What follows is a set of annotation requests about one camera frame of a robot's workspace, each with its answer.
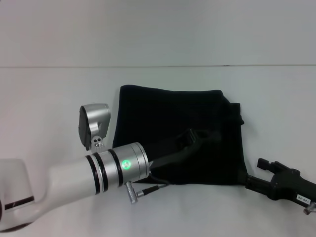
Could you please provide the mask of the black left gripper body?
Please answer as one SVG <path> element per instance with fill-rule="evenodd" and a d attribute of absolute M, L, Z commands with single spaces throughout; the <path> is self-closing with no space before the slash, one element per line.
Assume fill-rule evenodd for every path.
<path fill-rule="evenodd" d="M 170 165 L 179 164 L 195 154 L 203 145 L 204 140 L 162 140 L 148 144 L 148 162 L 150 171 Z"/>

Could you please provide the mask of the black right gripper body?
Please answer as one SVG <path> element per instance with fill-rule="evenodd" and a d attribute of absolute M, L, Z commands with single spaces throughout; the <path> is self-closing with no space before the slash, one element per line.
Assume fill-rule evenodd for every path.
<path fill-rule="evenodd" d="M 298 205 L 310 205 L 316 201 L 316 184 L 300 176 L 300 171 L 288 169 L 273 175 L 268 198 L 285 199 Z"/>

